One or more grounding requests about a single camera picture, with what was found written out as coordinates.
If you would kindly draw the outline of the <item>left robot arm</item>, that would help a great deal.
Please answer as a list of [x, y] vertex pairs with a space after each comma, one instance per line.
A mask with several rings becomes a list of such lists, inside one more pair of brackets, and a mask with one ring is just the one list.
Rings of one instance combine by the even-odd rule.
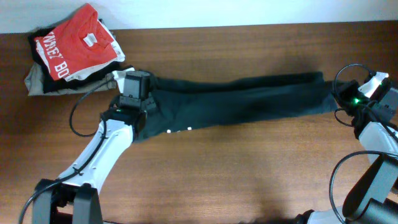
[[124, 96], [100, 115], [98, 129], [78, 158], [55, 180], [42, 179], [25, 206], [32, 223], [104, 223], [99, 194], [121, 154], [143, 130], [152, 96]]

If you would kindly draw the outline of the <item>black folded shirt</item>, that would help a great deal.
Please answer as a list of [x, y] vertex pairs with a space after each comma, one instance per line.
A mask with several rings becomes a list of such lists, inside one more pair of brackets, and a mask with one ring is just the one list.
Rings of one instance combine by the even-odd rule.
[[124, 53], [97, 17], [71, 19], [28, 36], [40, 72], [30, 79], [29, 92], [82, 90], [120, 68]]

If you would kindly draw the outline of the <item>olive grey folded garment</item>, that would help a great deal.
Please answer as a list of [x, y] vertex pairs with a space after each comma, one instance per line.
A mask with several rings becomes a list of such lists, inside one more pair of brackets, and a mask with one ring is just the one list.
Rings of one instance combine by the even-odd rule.
[[111, 62], [109, 65], [93, 73], [85, 80], [72, 80], [70, 82], [65, 80], [54, 81], [49, 74], [45, 73], [47, 71], [47, 67], [36, 51], [34, 37], [34, 34], [28, 36], [34, 64], [24, 79], [29, 96], [55, 96], [86, 93], [96, 85], [108, 81], [111, 78], [109, 73], [117, 68], [121, 68], [119, 62]]

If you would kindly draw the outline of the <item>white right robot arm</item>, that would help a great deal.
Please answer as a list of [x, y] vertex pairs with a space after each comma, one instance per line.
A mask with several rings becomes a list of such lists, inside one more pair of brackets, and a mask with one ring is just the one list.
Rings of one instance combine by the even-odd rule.
[[[329, 183], [331, 209], [309, 210], [294, 223], [397, 223], [397, 203], [387, 196], [397, 191], [397, 126], [390, 120], [397, 109], [397, 87], [388, 79], [356, 82], [337, 91], [339, 104], [353, 116], [354, 134], [363, 151], [342, 158], [333, 169]], [[338, 169], [348, 159], [366, 155], [370, 166], [337, 207], [333, 186]]]

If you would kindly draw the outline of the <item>dark green t-shirt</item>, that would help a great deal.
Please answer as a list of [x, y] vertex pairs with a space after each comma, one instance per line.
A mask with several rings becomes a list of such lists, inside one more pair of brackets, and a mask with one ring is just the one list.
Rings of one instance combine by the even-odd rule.
[[332, 82], [322, 72], [249, 77], [227, 83], [200, 83], [151, 75], [143, 142], [170, 131], [323, 114], [337, 108]]

